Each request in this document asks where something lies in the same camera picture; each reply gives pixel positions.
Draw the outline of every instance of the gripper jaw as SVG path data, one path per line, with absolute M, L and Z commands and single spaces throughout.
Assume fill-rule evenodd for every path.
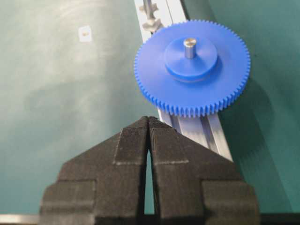
M 147 152 L 155 215 L 144 215 Z M 44 193 L 40 224 L 259 224 L 254 189 L 234 163 L 142 117 L 66 162 Z

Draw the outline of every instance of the blue gear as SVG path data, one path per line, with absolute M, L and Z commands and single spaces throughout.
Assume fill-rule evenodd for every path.
M 186 59 L 183 40 L 195 38 L 196 57 Z M 163 28 L 135 57 L 135 78 L 143 95 L 166 113 L 199 117 L 222 110 L 243 91 L 250 55 L 241 38 L 210 21 Z

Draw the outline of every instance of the metal rod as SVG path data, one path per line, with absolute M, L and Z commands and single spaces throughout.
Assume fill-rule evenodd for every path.
M 188 59 L 192 59 L 196 55 L 196 39 L 194 38 L 187 38 L 184 40 L 183 45 L 184 45 L 184 51 L 185 51 L 185 56 Z
M 154 15 L 153 15 L 153 8 L 152 8 L 152 1 L 151 0 L 143 0 L 144 2 L 144 10 L 146 12 L 147 15 L 147 19 L 155 19 Z

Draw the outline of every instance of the metal bar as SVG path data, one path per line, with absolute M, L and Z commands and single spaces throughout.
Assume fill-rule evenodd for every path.
M 35 225 L 38 223 L 37 214 L 0 214 L 0 224 Z
M 155 17 L 157 19 L 161 18 L 164 27 L 172 25 L 173 23 L 186 21 L 186 16 L 180 0 L 157 0 L 152 2 L 157 4 L 157 15 L 155 15 Z M 139 10 L 139 7 L 143 5 L 143 1 L 135 0 L 135 5 L 142 39 L 143 42 L 145 42 L 151 34 L 141 26 L 141 22 L 144 23 L 147 19 L 146 14 Z M 170 116 L 159 108 L 157 110 L 159 119 L 162 122 L 174 127 L 181 134 L 211 149 L 219 155 L 231 161 L 233 160 L 217 113 L 201 118 L 181 118 Z

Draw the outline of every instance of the aluminum rail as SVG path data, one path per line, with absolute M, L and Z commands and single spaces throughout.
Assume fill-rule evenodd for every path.
M 155 19 L 160 20 L 162 23 L 161 27 L 186 21 L 180 0 L 153 0 L 148 1 L 148 4 L 155 6 L 155 11 L 152 13 Z M 151 32 L 143 28 L 143 24 L 146 24 L 148 20 L 146 13 L 141 10 L 143 8 L 143 0 L 135 0 L 135 8 L 140 24 L 142 40 L 145 42 L 151 37 Z M 158 115 L 162 122 L 174 127 L 184 136 L 211 149 L 230 161 L 233 160 L 217 113 L 200 118 L 183 118 L 170 116 L 158 108 Z

